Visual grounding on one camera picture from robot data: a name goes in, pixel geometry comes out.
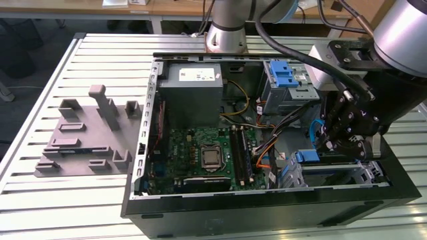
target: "orange wire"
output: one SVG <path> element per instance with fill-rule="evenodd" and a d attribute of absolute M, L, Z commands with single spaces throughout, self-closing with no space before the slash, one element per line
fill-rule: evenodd
<path fill-rule="evenodd" d="M 265 153 L 266 153 L 268 150 L 272 148 L 272 146 L 274 145 L 276 142 L 277 142 L 277 139 L 269 144 L 269 146 L 268 146 L 268 147 L 265 148 L 265 150 L 261 152 L 261 154 L 260 154 L 260 156 L 258 156 L 258 158 L 257 158 L 257 161 L 256 161 L 256 167 L 257 167 L 257 168 L 269 168 L 269 165 L 262 165 L 262 164 L 260 164 L 260 162 L 261 162 L 261 159 L 262 159 Z"/>
<path fill-rule="evenodd" d="M 256 117 L 256 126 L 258 126 L 258 127 L 266 127 L 266 125 L 261 125 L 261 124 L 260 124 L 260 118 L 261 118 L 261 115 L 257 115 L 257 117 Z"/>

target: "blue tab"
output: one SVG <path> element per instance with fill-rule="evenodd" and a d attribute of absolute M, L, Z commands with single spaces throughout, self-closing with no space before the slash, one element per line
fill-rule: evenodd
<path fill-rule="evenodd" d="M 293 71 L 287 61 L 270 61 L 269 70 L 278 88 L 296 88 L 300 85 L 293 79 Z"/>
<path fill-rule="evenodd" d="M 303 157 L 303 155 L 301 155 L 300 152 L 296 152 L 296 153 L 295 153 L 295 157 L 296 157 L 296 161 L 297 161 L 299 163 L 304 162 L 304 157 Z"/>
<path fill-rule="evenodd" d="M 287 174 L 288 170 L 289 170 L 289 166 L 285 165 L 285 168 L 281 170 L 281 173 L 280 173 L 280 179 L 284 177 L 284 175 Z"/>
<path fill-rule="evenodd" d="M 315 150 L 299 151 L 304 162 L 320 162 L 317 152 Z"/>

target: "wooden desk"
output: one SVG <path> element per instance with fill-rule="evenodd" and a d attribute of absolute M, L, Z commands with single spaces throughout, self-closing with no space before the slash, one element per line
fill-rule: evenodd
<path fill-rule="evenodd" d="M 332 24 L 345 26 L 352 17 L 344 10 L 331 10 L 331 4 L 332 0 L 325 0 L 325 17 Z M 148 5 L 128 6 L 102 9 L 102 0 L 0 0 L 0 18 L 149 20 L 154 34 L 161 34 L 161 21 L 201 20 L 201 0 L 150 0 Z M 316 7 L 305 9 L 304 12 L 307 24 L 323 24 Z M 299 24 L 301 18 L 303 13 L 299 11 L 287 22 Z M 328 37 L 337 38 L 340 34 L 341 31 L 331 30 Z"/>
<path fill-rule="evenodd" d="M 0 12 L 130 15 L 132 11 L 152 13 L 154 1 L 148 5 L 129 4 L 126 8 L 102 8 L 102 0 L 0 0 Z"/>
<path fill-rule="evenodd" d="M 206 0 L 205 10 L 208 10 L 210 2 L 210 0 Z M 331 9 L 333 0 L 325 0 L 324 2 L 323 11 L 325 18 L 332 24 L 345 26 L 348 20 L 352 19 L 352 15 L 344 9 L 340 12 Z M 304 13 L 307 24 L 323 24 L 317 7 L 305 9 Z M 202 15 L 202 0 L 153 0 L 150 14 L 154 15 L 152 21 L 200 21 Z M 300 24 L 301 18 L 303 12 L 297 11 L 287 23 Z M 341 32 L 340 30 L 331 29 L 327 37 L 339 38 Z"/>
<path fill-rule="evenodd" d="M 210 5 L 210 0 L 206 0 L 205 10 Z M 323 12 L 327 19 L 351 19 L 352 15 L 343 9 L 335 11 L 331 9 L 332 0 L 325 0 Z M 170 15 L 170 16 L 201 16 L 202 0 L 154 0 L 152 6 L 153 15 Z M 307 19 L 320 19 L 317 7 L 304 10 Z M 301 19 L 303 13 L 297 11 L 293 18 Z"/>

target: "yellow wire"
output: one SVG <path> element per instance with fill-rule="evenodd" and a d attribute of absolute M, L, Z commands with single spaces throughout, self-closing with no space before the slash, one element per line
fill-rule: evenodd
<path fill-rule="evenodd" d="M 245 97 L 245 106 L 244 108 L 240 110 L 240 111 L 236 111 L 236 112 L 226 112 L 226 113 L 220 113 L 218 115 L 221 116 L 233 116 L 233 115 L 238 115 L 241 113 L 245 112 L 245 110 L 248 109 L 249 107 L 249 97 L 248 97 L 248 94 L 245 92 L 245 90 L 242 89 L 242 87 L 232 80 L 228 80 L 228 82 L 232 82 L 234 84 L 234 86 L 240 89 L 240 91 L 242 92 L 244 94 L 244 97 Z"/>

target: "white paper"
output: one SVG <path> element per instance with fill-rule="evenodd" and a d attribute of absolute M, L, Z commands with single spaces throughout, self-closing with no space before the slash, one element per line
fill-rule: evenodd
<path fill-rule="evenodd" d="M 182 81 L 182 82 L 214 81 L 213 68 L 181 68 L 178 70 L 178 81 Z"/>
<path fill-rule="evenodd" d="M 124 9 L 128 7 L 128 0 L 102 0 L 102 9 Z"/>
<path fill-rule="evenodd" d="M 268 178 L 273 183 L 276 182 L 276 175 L 272 172 L 268 173 Z"/>
<path fill-rule="evenodd" d="M 262 107 L 261 106 L 256 106 L 256 113 L 258 115 L 262 115 Z"/>

